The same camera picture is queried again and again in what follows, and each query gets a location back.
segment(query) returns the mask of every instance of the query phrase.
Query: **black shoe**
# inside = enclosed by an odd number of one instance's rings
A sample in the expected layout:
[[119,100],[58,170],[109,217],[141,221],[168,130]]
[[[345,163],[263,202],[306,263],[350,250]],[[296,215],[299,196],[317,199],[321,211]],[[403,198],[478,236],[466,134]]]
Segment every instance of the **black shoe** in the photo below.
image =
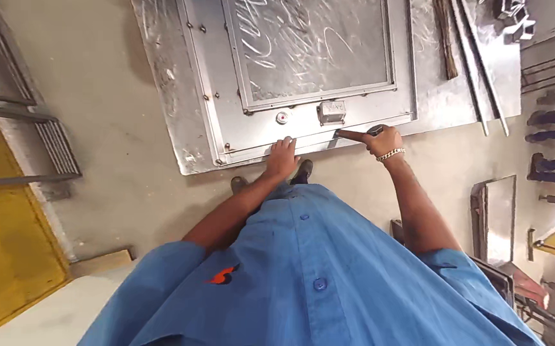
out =
[[528,142],[528,143],[540,143],[540,141],[538,141],[534,138],[533,134],[526,136],[526,142]]
[[527,120],[527,124],[529,126],[538,125],[538,120],[540,119],[540,116],[545,113],[545,111],[535,111],[534,113],[532,113],[532,115],[530,115],[530,118]]
[[297,174],[290,180],[290,185],[295,184],[307,184],[307,178],[311,177],[312,170],[314,169],[314,163],[312,160],[305,160],[299,166]]
[[536,167],[539,166],[541,161],[543,160],[544,156],[542,153],[535,153],[534,155],[532,155],[532,161],[530,162],[530,172],[527,175],[528,180],[540,181],[540,179],[538,178],[538,171]]
[[249,183],[243,177],[234,177],[231,180],[231,190],[232,194],[237,194],[241,192]]

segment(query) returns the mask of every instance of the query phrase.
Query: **hand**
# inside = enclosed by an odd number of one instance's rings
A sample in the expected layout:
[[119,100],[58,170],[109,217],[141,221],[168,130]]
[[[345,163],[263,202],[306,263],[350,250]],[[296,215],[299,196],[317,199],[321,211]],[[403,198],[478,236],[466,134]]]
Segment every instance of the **hand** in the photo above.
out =
[[296,144],[296,138],[286,137],[272,145],[271,154],[267,159],[267,169],[263,174],[280,182],[286,179],[297,168],[300,159],[298,156],[295,157]]
[[[399,131],[397,131],[397,129],[392,126],[387,125],[382,125],[382,132],[380,132],[375,137],[370,134],[364,135],[363,141],[367,145],[367,150],[369,150],[370,154],[375,155],[377,158],[381,157],[384,154],[387,154],[393,149],[401,148],[404,145]],[[394,157],[402,156],[402,153],[398,153],[391,156],[385,161],[388,161]]]

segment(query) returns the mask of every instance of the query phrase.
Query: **gold bracelet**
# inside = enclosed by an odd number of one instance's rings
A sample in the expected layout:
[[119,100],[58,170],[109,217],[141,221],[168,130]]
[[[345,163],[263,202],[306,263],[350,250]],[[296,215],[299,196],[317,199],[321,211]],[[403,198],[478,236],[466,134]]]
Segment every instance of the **gold bracelet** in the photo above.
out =
[[393,150],[389,151],[388,153],[382,155],[381,157],[376,158],[376,161],[382,162],[382,161],[384,161],[384,160],[390,158],[391,156],[393,156],[393,155],[395,155],[395,154],[397,154],[397,153],[405,153],[405,149],[403,149],[403,148],[393,149]]

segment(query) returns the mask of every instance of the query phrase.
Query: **shirt sleeve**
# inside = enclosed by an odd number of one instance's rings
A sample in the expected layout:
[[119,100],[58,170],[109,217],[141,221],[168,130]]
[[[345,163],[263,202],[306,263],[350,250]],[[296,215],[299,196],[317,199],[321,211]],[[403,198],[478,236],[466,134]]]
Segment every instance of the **shirt sleeve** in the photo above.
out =
[[516,345],[542,345],[464,252],[441,249],[418,257]]
[[187,241],[151,250],[113,293],[79,346],[130,344],[204,256],[203,247]]

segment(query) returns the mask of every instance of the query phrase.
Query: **concrete floor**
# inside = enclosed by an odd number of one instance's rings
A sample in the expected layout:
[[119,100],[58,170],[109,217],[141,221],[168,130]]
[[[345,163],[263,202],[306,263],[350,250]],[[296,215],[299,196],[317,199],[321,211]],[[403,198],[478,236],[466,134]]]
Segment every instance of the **concrete floor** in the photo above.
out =
[[[232,177],[252,180],[262,172],[257,164],[179,173],[128,0],[0,0],[0,8],[46,104],[66,125],[83,171],[71,183],[72,198],[52,203],[77,258],[128,245],[142,256],[177,240],[228,197]],[[523,140],[526,118],[508,120],[508,138],[494,121],[490,137],[472,124],[404,141],[421,185],[470,253],[472,186],[517,174],[515,260],[539,277],[541,266],[525,260],[525,241],[537,208],[546,204],[537,200],[540,187],[525,178],[532,150]],[[389,175],[364,146],[306,158],[315,163],[313,183],[381,228],[399,218]]]

